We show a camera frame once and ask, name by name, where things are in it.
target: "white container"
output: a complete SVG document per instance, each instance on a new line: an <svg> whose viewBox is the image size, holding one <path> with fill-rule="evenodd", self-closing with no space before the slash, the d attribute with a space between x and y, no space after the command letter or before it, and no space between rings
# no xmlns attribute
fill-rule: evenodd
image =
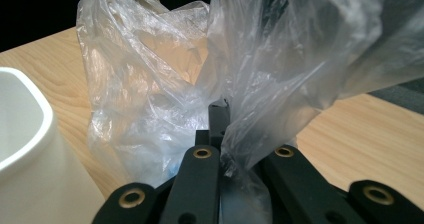
<svg viewBox="0 0 424 224"><path fill-rule="evenodd" d="M91 223L103 202L40 90L0 67L0 223Z"/></svg>

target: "light wood surface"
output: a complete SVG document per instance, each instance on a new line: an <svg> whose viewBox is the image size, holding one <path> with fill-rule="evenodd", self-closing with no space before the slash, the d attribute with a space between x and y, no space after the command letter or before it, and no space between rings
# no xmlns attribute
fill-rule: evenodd
<svg viewBox="0 0 424 224"><path fill-rule="evenodd" d="M90 155L90 104L75 28L0 53L44 93L59 128L105 195L119 184ZM338 101L299 135L299 149L332 184L370 179L424 208L424 116L369 95Z"/></svg>

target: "clear plastic bag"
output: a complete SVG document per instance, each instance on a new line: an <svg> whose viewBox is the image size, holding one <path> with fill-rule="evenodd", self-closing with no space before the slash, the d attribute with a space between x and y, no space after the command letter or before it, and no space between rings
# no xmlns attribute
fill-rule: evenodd
<svg viewBox="0 0 424 224"><path fill-rule="evenodd" d="M387 35L381 20L396 0L211 0L210 12L201 2L168 11L158 0L81 0L89 146L123 183L157 186L208 128L208 104L226 98L223 221L270 223L259 160L295 145L337 99L424 76L424 9L409 1L418 6Z"/></svg>
<svg viewBox="0 0 424 224"><path fill-rule="evenodd" d="M209 6L81 0L77 32L92 118L92 153L121 181L174 176L207 112L194 83L207 56Z"/></svg>

